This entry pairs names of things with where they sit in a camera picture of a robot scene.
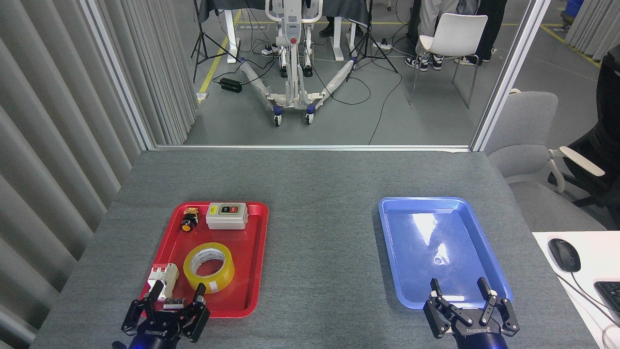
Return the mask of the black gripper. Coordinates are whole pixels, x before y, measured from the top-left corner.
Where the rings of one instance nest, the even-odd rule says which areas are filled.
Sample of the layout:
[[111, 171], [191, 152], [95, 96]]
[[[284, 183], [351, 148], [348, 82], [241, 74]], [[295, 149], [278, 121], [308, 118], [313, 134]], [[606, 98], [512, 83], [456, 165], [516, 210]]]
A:
[[[471, 326], [473, 320], [465, 311], [445, 300], [437, 278], [430, 281], [432, 291], [423, 311], [430, 325], [434, 338], [440, 339], [451, 329], [452, 320]], [[484, 277], [478, 279], [478, 288], [485, 300], [485, 307], [478, 323], [483, 327], [452, 327], [452, 335], [458, 349], [508, 349], [502, 335], [515, 336], [520, 330], [513, 305], [508, 298], [501, 298], [496, 291], [490, 289]], [[494, 309], [502, 317], [501, 327], [490, 327], [490, 318]]]
[[[164, 283], [156, 280], [151, 291], [139, 300], [133, 300], [124, 318], [121, 330], [134, 336], [129, 349], [175, 349], [181, 332], [192, 343], [199, 341], [210, 318], [204, 294], [206, 285], [199, 284], [193, 300], [184, 311], [157, 311], [155, 303], [163, 290]], [[146, 319], [139, 323], [142, 313]]]

